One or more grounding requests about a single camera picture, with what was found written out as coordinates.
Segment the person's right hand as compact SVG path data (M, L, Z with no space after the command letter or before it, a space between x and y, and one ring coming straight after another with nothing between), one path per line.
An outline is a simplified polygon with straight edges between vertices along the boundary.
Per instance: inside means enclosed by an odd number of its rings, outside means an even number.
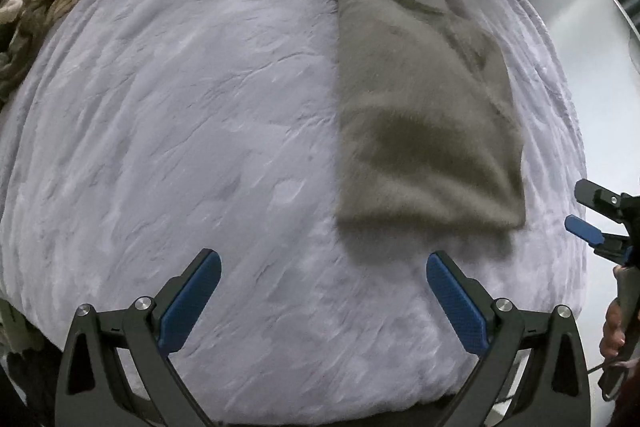
M603 336L600 341L600 353L605 360L617 357L624 347L625 334L622 327L622 309L617 300L608 306L603 324Z

